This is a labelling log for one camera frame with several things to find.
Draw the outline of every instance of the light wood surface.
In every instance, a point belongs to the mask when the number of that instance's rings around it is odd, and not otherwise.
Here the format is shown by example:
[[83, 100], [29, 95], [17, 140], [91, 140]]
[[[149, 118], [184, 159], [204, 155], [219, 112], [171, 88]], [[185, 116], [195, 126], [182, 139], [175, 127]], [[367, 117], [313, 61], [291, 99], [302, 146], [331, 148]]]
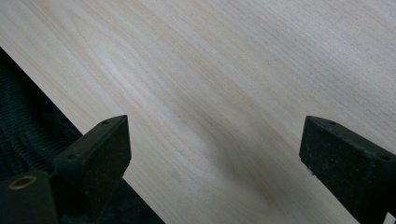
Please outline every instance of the light wood surface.
[[304, 167], [306, 115], [396, 153], [396, 6], [0, 2], [0, 44], [76, 126], [127, 114], [125, 178], [167, 223], [354, 223]]

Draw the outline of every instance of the screw hole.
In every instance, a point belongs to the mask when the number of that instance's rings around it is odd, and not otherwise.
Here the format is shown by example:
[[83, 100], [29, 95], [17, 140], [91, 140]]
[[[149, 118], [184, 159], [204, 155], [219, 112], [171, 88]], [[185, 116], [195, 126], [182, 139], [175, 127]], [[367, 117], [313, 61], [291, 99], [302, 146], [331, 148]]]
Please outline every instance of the screw hole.
[[26, 187], [28, 187], [29, 185], [35, 183], [35, 181], [37, 180], [37, 177], [35, 177], [35, 175], [27, 175], [27, 176], [23, 176], [19, 179], [14, 180], [8, 187], [10, 189], [24, 189]]
[[389, 157], [389, 156], [380, 155], [379, 158], [380, 158], [381, 160], [384, 160], [384, 161], [390, 161], [390, 157]]
[[76, 155], [76, 154], [70, 154], [68, 157], [67, 157], [67, 159], [69, 159], [69, 160], [75, 160], [76, 158], [78, 157], [78, 155]]

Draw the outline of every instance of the wooden table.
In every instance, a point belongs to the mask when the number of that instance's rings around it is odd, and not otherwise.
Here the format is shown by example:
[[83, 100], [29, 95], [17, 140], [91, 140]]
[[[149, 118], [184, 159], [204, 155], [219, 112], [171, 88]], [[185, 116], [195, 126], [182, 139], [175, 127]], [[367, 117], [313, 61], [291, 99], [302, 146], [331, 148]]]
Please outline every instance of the wooden table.
[[0, 45], [87, 132], [127, 114], [125, 178], [167, 223], [354, 223], [300, 162], [306, 115], [396, 153], [396, 6], [15, 1]]

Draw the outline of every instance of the black plastic part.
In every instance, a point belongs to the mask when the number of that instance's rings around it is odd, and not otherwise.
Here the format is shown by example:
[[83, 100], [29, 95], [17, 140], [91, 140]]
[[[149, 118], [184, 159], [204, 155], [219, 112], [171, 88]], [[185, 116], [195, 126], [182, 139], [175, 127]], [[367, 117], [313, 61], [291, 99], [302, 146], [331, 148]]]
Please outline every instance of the black plastic part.
[[131, 160], [128, 119], [107, 119], [55, 158], [55, 171], [85, 194], [93, 220], [105, 208]]
[[0, 223], [58, 223], [46, 172], [25, 173], [0, 183]]
[[300, 158], [360, 223], [383, 223], [394, 212], [396, 156], [382, 147], [331, 120], [308, 116]]

